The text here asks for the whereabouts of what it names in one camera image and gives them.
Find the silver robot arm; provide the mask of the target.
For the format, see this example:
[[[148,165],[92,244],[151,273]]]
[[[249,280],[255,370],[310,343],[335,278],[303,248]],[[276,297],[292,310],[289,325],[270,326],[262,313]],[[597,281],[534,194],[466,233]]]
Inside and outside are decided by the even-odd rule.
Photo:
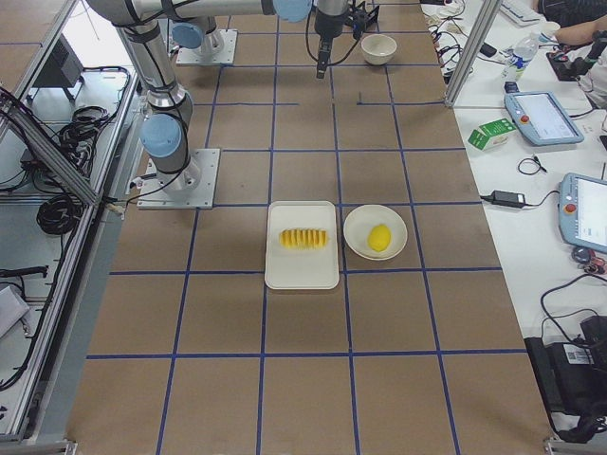
[[[88,5],[126,40],[127,53],[143,79],[151,116],[139,137],[156,166],[159,189],[170,195],[190,194],[202,170],[188,144],[193,101],[177,81],[157,19],[166,17],[193,33],[184,47],[201,47],[206,35],[213,33],[217,16],[264,14],[300,22],[315,9],[321,79],[349,10],[346,1],[90,1]]]
[[[180,47],[211,54],[221,45],[220,35],[216,34],[217,24],[214,16],[200,16],[187,20],[173,21],[171,35]]]

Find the person forearm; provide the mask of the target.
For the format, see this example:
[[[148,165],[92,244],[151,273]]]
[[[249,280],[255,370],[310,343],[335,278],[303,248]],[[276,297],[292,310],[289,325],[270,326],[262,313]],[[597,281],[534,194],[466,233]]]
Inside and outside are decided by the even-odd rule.
[[[583,46],[593,41],[593,35],[598,31],[606,30],[606,17],[578,25],[564,27],[555,33],[560,44],[568,46]]]

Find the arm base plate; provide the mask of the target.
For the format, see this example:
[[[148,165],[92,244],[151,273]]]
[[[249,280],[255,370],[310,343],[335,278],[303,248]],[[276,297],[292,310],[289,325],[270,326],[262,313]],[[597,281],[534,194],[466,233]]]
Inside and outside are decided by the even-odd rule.
[[[158,173],[151,158],[146,173],[154,176],[140,185],[140,209],[211,209],[220,161],[219,149],[195,149],[189,165],[176,178]]]
[[[232,65],[238,31],[216,29],[205,34],[197,28],[175,29],[174,41],[179,46],[176,64],[181,66]]]

